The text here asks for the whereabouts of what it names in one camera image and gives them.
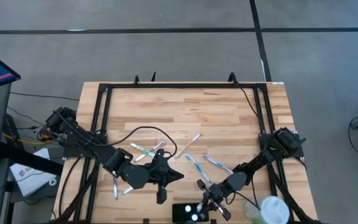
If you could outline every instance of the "butcher block tabletop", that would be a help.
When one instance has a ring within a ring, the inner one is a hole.
[[[91,128],[98,86],[98,82],[86,82],[81,93],[76,120],[87,130]],[[275,127],[295,130],[284,84],[267,83],[267,88]],[[254,92],[251,89],[244,90],[255,108]],[[260,101],[262,111],[265,111],[261,93]],[[101,104],[96,129],[100,128],[103,108],[104,103]],[[266,130],[269,130],[266,116],[264,120]],[[108,142],[120,140],[138,126],[155,126],[164,130],[177,143],[178,150],[201,133],[201,137],[186,152],[193,156],[215,183],[224,180],[228,173],[204,159],[203,155],[208,155],[232,169],[238,164],[250,161],[260,152],[258,119],[244,93],[238,88],[114,88],[106,128]],[[131,147],[130,143],[151,149],[160,141],[166,142],[163,147],[166,151],[173,152],[174,146],[169,139],[154,129],[140,129],[116,147],[127,150],[136,158],[141,153]],[[72,158],[65,161],[62,180],[66,179],[75,160]],[[139,162],[132,162],[144,164],[151,160],[152,158],[147,156]],[[173,203],[200,202],[203,193],[196,181],[202,177],[194,165],[183,154],[178,159],[171,158],[168,163],[185,177],[167,185],[168,198],[162,205],[156,203],[157,185],[146,184],[143,189],[121,195],[129,186],[121,178],[118,179],[119,198],[115,200],[112,175],[100,167],[91,222],[142,223],[144,218],[148,218],[150,223],[171,223]],[[82,158],[69,176],[63,193],[62,210],[78,193],[83,164]],[[285,159],[283,165],[290,193],[307,215],[317,219],[305,168],[295,159]],[[255,173],[254,184],[260,203],[264,197],[270,195],[266,167]],[[56,214],[62,187],[63,181],[60,182],[53,208]],[[245,186],[240,193],[253,200],[251,185]],[[88,195],[89,191],[83,200],[80,219],[85,218]],[[210,212],[210,218],[217,219],[218,223],[251,223],[244,215],[246,201],[243,198],[237,196],[232,204],[222,204],[231,212],[231,219],[225,221],[219,212]]]

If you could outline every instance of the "floor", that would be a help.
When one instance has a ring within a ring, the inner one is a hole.
[[[0,59],[22,75],[12,91],[71,98],[80,97],[85,81],[129,81],[135,75],[150,80],[154,71],[160,81],[220,81],[234,72],[240,81],[285,82],[296,128],[307,138],[319,219],[358,223],[358,153],[347,137],[349,121],[358,116],[358,1],[257,0],[259,21],[253,20],[250,2],[255,1],[0,0],[0,31],[11,30],[0,32]],[[112,29],[253,28],[254,22],[261,35],[245,29],[112,34]],[[337,29],[307,29],[332,27]],[[94,31],[58,34],[68,29]],[[11,95],[9,106],[43,121],[59,106],[77,105]],[[33,125],[8,112],[19,127]],[[352,138],[358,148],[358,131]],[[46,222],[52,203],[50,198],[33,206],[18,203],[13,223]]]

